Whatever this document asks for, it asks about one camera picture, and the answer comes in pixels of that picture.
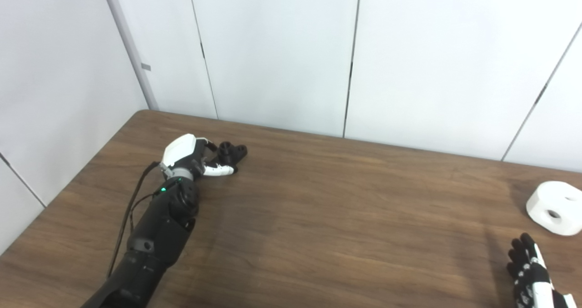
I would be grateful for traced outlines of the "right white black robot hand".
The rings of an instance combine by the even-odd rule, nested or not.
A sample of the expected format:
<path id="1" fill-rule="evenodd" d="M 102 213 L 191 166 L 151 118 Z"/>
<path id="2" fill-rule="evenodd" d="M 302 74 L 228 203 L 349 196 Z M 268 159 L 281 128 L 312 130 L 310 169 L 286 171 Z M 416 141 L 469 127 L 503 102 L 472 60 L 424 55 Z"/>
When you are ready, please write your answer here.
<path id="1" fill-rule="evenodd" d="M 558 292 L 551 280 L 540 248 L 526 232 L 513 239 L 507 271 L 513 280 L 516 308 L 576 308 L 573 295 Z"/>

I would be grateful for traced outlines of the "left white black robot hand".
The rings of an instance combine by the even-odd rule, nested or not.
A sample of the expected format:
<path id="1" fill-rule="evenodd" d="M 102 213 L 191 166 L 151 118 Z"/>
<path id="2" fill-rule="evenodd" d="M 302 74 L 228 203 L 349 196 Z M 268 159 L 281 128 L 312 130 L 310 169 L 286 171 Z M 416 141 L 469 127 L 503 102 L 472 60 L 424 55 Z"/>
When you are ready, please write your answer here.
<path id="1" fill-rule="evenodd" d="M 166 147 L 160 169 L 165 180 L 233 175 L 247 154 L 244 145 L 235 146 L 228 141 L 217 145 L 207 138 L 185 134 Z"/>

